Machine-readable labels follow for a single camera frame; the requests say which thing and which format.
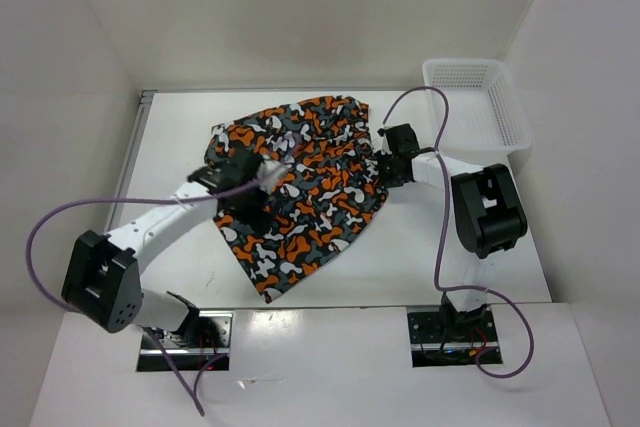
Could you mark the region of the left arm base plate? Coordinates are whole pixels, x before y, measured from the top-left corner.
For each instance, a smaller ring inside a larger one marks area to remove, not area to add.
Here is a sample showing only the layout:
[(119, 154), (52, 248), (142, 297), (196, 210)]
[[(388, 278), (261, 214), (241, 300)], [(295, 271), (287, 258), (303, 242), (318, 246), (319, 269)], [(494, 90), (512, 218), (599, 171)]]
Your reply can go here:
[(201, 313), (195, 334), (188, 339), (154, 329), (153, 340), (142, 334), (137, 372), (167, 372), (171, 368), (159, 345), (165, 350), (181, 372), (228, 371), (230, 365), (231, 332), (234, 314), (231, 311), (205, 310)]

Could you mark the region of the orange camouflage shorts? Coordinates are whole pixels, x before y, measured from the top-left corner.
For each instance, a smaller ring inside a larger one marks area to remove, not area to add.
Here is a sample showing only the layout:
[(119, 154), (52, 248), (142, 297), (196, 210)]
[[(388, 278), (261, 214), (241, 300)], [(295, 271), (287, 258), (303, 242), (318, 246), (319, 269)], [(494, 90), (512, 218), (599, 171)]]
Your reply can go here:
[(365, 231), (388, 190), (369, 130), (369, 106), (321, 96), (215, 125), (204, 154), (216, 166), (245, 149), (287, 165), (258, 224), (228, 201), (213, 218), (257, 293), (272, 303), (342, 252)]

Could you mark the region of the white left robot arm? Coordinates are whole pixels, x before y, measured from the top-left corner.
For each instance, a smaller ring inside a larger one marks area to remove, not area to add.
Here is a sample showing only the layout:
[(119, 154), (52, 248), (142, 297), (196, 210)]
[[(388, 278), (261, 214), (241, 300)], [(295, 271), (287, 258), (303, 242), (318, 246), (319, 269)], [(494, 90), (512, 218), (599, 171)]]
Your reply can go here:
[(260, 161), (249, 174), (231, 163), (202, 167), (157, 207), (107, 233), (89, 230), (75, 242), (61, 296), (109, 333), (129, 325), (162, 329), (185, 347), (200, 332), (198, 307), (167, 292), (146, 290), (141, 275), (168, 247), (213, 219), (219, 204), (239, 202), (256, 214), (281, 176), (275, 161)]

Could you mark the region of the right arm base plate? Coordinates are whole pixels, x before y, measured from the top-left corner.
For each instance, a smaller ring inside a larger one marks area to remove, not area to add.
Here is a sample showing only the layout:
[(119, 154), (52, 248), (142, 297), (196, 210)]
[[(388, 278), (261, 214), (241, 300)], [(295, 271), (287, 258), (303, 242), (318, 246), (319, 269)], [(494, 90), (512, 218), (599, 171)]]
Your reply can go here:
[(479, 321), (446, 328), (437, 307), (406, 312), (413, 368), (502, 364), (499, 339), (491, 310)]

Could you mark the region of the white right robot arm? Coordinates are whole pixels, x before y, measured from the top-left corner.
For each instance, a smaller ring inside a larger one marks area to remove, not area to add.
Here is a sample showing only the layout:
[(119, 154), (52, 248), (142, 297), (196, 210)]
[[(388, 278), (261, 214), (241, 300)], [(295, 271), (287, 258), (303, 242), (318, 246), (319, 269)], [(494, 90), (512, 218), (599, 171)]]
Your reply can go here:
[[(450, 340), (460, 340), (483, 320), (488, 299), (513, 301), (494, 288), (495, 258), (516, 246), (528, 222), (510, 170), (497, 163), (481, 166), (421, 148), (405, 123), (381, 128), (383, 150), (377, 153), (381, 182), (386, 187), (421, 183), (444, 191), (444, 220), (437, 247), (434, 285), (442, 293), (438, 325)], [(449, 223), (470, 265), (459, 285), (441, 283)]]

